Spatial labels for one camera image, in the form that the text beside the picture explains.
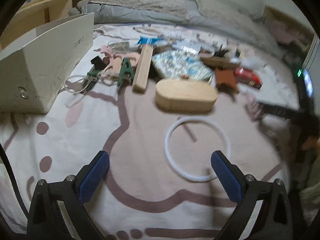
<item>wooden plank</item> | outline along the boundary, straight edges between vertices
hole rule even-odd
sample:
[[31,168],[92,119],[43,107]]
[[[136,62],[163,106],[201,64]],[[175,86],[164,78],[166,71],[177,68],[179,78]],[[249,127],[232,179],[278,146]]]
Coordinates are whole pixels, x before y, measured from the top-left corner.
[[141,92],[146,90],[152,53],[153,46],[150,44],[145,44],[142,48],[140,60],[134,75],[132,89],[139,90]]
[[0,37],[2,48],[4,49],[21,35],[45,23],[44,10],[30,14],[19,21],[10,22]]
[[270,22],[272,20],[278,20],[278,21],[284,22],[285,24],[287,24],[288,27],[296,29],[300,32],[303,32],[303,34],[305,34],[308,39],[310,40],[313,39],[314,33],[309,28],[307,28],[305,25],[298,22],[296,19],[292,18],[291,16],[285,14],[284,12],[279,11],[273,7],[266,7],[264,14],[266,16],[267,22]]
[[222,57],[201,57],[202,62],[211,69],[215,68],[228,68],[235,69],[239,67],[236,63],[231,63],[229,59]]
[[54,6],[54,4],[59,0],[35,0],[32,2],[29,2],[19,9],[17,13],[12,18],[12,22],[18,21],[30,14],[33,14],[36,11],[39,11],[41,9],[45,9],[51,6]]
[[68,11],[72,8],[72,0],[59,0],[49,6],[50,21],[68,17]]

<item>wooden shelf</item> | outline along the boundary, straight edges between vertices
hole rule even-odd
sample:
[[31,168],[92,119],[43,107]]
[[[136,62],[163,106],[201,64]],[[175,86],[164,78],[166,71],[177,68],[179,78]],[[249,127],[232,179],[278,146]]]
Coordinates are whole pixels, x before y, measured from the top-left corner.
[[26,32],[51,21],[68,17],[81,0],[35,0],[23,5],[0,37],[0,51]]

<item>green clamp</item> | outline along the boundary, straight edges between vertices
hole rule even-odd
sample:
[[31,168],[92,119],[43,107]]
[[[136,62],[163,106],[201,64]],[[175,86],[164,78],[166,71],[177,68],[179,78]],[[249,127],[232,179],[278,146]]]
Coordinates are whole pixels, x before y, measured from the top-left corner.
[[130,59],[127,57],[125,57],[121,63],[121,69],[120,69],[119,79],[118,79],[118,83],[117,83],[118,87],[120,87],[123,84],[124,75],[126,73],[128,73],[130,75],[130,79],[133,82],[134,72],[133,72],[133,68],[130,63]]
[[89,85],[87,86],[87,88],[85,89],[86,91],[90,91],[94,85],[98,82],[98,74],[101,72],[101,70],[92,70],[92,71],[89,71],[87,73],[87,76],[88,77],[95,77],[96,78],[96,81],[90,81]]

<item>blue gripper pad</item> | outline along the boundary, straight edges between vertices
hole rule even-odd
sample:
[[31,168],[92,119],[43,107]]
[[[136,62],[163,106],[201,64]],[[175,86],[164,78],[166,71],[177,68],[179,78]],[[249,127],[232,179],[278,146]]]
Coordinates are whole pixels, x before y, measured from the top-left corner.
[[219,156],[220,151],[215,151],[211,155],[211,166],[220,180],[224,190],[232,202],[240,204],[243,194],[242,187],[223,159]]
[[99,185],[102,177],[109,168],[109,155],[105,151],[100,151],[101,156],[95,161],[90,171],[84,177],[82,183],[79,185],[78,200],[83,204],[89,202]]

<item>white ring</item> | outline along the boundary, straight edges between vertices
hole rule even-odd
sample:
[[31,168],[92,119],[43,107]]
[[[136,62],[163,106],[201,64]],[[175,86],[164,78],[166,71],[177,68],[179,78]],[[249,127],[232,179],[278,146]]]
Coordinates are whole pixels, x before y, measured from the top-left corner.
[[219,124],[217,124],[216,122],[213,122],[213,121],[209,121],[209,120],[207,120],[207,119],[205,119],[203,117],[185,117],[185,118],[181,118],[176,123],[174,123],[172,125],[172,127],[170,127],[170,129],[168,130],[167,135],[165,136],[165,139],[164,139],[164,153],[165,153],[165,155],[167,157],[167,160],[168,160],[170,166],[174,169],[174,171],[176,171],[181,177],[183,177],[183,178],[185,178],[185,179],[187,179],[189,181],[192,181],[192,182],[207,182],[207,181],[216,179],[217,176],[216,176],[215,173],[212,174],[212,175],[207,175],[207,176],[195,176],[195,175],[189,174],[189,173],[183,171],[174,162],[174,160],[172,159],[172,157],[170,155],[170,152],[169,152],[169,139],[170,139],[170,136],[171,136],[172,132],[174,131],[174,129],[179,124],[182,124],[182,123],[187,122],[187,121],[200,121],[200,122],[206,123],[206,124],[212,126],[213,128],[215,128],[220,133],[220,136],[224,139],[225,148],[226,148],[226,152],[227,152],[227,158],[230,159],[230,157],[231,157],[230,140],[229,140],[226,132],[222,129],[222,127]]

